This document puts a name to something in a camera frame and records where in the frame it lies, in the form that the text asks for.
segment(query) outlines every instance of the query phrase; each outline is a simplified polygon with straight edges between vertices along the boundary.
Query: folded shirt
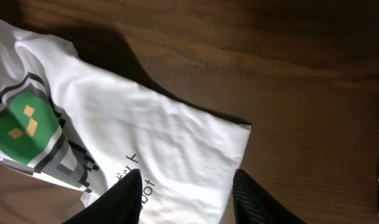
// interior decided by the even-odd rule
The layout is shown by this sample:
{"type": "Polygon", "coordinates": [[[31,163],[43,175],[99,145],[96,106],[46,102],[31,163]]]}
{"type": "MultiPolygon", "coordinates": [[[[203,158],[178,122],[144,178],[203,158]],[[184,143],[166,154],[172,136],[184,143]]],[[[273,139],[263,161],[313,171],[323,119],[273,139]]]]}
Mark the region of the folded shirt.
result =
{"type": "Polygon", "coordinates": [[[140,223],[219,223],[249,134],[0,20],[0,163],[86,206],[140,169],[140,223]]]}

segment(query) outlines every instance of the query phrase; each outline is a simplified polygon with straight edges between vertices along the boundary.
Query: white t-shirt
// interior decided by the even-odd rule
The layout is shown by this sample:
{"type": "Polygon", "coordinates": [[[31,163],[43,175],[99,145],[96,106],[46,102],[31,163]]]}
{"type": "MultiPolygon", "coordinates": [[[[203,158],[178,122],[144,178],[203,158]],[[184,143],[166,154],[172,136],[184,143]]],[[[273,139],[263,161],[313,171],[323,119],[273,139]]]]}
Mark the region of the white t-shirt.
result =
{"type": "Polygon", "coordinates": [[[0,163],[86,206],[138,168],[140,223],[219,223],[249,134],[0,20],[0,163]]]}

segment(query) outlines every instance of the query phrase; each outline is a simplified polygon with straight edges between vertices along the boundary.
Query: brown wooden surface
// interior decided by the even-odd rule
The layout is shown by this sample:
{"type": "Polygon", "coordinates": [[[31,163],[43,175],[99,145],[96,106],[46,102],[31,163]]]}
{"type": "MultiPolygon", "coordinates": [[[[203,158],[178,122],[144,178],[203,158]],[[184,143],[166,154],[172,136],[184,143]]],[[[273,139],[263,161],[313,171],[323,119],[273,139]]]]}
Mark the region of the brown wooden surface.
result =
{"type": "MultiPolygon", "coordinates": [[[[304,221],[378,223],[379,0],[0,0],[0,18],[250,122],[242,168],[304,221]]],[[[2,224],[61,223],[79,197],[0,166],[2,224]]]]}

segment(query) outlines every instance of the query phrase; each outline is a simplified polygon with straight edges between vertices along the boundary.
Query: green graphic print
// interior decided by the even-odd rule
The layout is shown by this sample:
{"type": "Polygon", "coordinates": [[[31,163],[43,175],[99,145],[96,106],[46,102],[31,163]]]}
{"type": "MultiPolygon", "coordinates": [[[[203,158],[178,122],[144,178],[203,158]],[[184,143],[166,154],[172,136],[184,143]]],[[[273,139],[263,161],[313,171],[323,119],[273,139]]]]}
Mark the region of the green graphic print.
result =
{"type": "Polygon", "coordinates": [[[27,165],[47,147],[58,126],[49,102],[30,90],[23,91],[0,118],[0,150],[27,165]]]}

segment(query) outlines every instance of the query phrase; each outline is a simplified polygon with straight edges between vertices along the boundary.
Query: wood grain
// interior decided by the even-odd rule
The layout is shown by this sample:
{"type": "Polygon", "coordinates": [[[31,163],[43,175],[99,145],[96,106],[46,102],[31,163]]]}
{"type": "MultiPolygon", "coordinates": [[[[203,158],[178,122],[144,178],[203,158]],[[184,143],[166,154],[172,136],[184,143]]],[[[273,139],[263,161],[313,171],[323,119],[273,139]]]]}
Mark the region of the wood grain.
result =
{"type": "MultiPolygon", "coordinates": [[[[251,123],[242,168],[304,221],[378,223],[379,0],[0,0],[0,18],[251,123]]],[[[79,197],[0,167],[0,223],[60,223],[79,197]]]]}

